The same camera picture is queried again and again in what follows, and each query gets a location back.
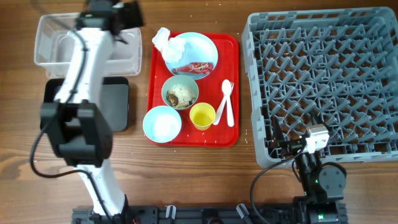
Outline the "light blue bowl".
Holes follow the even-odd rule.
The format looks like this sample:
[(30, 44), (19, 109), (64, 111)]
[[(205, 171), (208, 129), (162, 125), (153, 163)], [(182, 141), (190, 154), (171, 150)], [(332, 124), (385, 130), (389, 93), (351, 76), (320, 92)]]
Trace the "light blue bowl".
[(174, 140), (180, 133), (182, 119), (172, 107), (156, 106), (146, 113), (142, 127), (144, 134), (151, 141), (167, 143)]

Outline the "light blue plate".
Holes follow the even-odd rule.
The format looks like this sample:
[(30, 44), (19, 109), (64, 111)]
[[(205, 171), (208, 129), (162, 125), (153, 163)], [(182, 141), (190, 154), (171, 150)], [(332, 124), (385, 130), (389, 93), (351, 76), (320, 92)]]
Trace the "light blue plate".
[[(187, 43), (185, 44), (185, 51), (183, 52), (182, 58), (177, 63), (165, 63), (171, 73), (173, 68), (182, 67), (192, 62), (211, 62), (213, 63), (213, 70), (215, 69), (218, 62), (218, 50), (215, 43), (209, 37), (197, 32), (185, 32), (176, 35), (176, 37), (184, 38)], [(202, 75), (194, 75), (191, 73), (172, 74), (186, 75), (194, 80), (199, 80), (208, 76), (210, 73)]]

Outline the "green bowl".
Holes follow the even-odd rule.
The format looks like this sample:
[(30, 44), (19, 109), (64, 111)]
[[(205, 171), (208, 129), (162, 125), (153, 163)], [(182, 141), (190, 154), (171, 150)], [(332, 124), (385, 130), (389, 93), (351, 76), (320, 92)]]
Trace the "green bowl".
[(176, 110), (186, 110), (196, 103), (199, 97), (199, 88), (191, 77), (176, 75), (165, 81), (161, 95), (167, 106)]

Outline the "food leftovers with rice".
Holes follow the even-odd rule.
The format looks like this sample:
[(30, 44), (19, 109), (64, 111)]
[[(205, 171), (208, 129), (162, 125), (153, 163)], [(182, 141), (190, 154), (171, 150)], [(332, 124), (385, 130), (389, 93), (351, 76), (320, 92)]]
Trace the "food leftovers with rice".
[(166, 94), (166, 102), (175, 109), (185, 109), (197, 99), (192, 88), (187, 85), (174, 85)]

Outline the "red snack wrapper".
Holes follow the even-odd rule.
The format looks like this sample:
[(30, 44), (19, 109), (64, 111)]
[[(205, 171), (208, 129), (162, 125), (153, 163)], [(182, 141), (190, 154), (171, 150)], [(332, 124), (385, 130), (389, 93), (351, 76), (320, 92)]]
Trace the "red snack wrapper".
[(191, 73), (194, 75), (202, 75), (210, 73), (213, 70), (213, 63), (211, 62), (192, 62), (182, 67), (173, 68), (172, 73)]

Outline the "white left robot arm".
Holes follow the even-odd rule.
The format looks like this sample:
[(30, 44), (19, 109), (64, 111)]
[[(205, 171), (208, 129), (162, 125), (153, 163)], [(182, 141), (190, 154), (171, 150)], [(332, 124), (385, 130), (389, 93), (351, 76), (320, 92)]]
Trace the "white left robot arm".
[[(100, 111), (106, 61), (124, 29), (142, 27), (138, 1), (86, 1), (70, 31), (75, 39), (73, 56), (62, 86), (40, 109), (42, 127), (32, 145), (30, 166), (43, 178), (79, 174), (93, 200), (87, 221), (132, 223), (133, 212), (114, 176), (109, 157), (113, 132)], [(46, 134), (54, 154), (73, 169), (61, 174), (37, 170), (34, 155)]]

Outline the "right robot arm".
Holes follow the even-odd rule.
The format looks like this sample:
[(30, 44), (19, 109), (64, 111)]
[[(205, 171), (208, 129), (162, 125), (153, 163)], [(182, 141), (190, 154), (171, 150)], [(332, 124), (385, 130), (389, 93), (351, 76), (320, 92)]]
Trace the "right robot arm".
[(314, 112), (312, 124), (297, 139), (286, 140), (279, 120), (271, 118), (272, 148), (280, 148), (283, 156), (295, 162), (304, 196), (293, 200), (294, 223), (341, 223), (338, 202), (344, 198), (347, 172), (335, 162), (322, 163), (319, 151), (326, 148), (331, 128)]

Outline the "yellow cup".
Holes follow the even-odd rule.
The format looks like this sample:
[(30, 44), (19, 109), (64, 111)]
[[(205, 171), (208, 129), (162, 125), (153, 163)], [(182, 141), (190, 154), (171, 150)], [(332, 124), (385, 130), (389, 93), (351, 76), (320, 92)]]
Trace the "yellow cup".
[(207, 130), (214, 122), (216, 111), (208, 103), (197, 103), (190, 109), (189, 117), (198, 130)]

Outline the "white napkin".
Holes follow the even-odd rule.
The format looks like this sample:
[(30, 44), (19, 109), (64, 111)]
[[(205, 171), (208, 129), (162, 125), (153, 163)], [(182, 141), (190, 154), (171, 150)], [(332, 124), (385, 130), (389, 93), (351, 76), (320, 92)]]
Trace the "white napkin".
[(152, 43), (166, 63), (177, 63), (182, 58), (187, 41), (181, 37), (171, 37), (170, 30), (161, 27), (152, 39)]

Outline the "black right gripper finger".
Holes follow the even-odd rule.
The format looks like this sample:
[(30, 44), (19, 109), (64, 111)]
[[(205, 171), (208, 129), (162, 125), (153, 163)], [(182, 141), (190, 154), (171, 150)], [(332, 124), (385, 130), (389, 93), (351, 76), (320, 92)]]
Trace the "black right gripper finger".
[(272, 116), (271, 123), (272, 123), (272, 130), (273, 130), (272, 140), (273, 141), (283, 141), (284, 140), (283, 132), (280, 128), (279, 120), (277, 119), (276, 116)]
[(312, 125), (318, 125), (318, 124), (325, 124), (321, 117), (314, 111), (309, 112), (310, 118)]

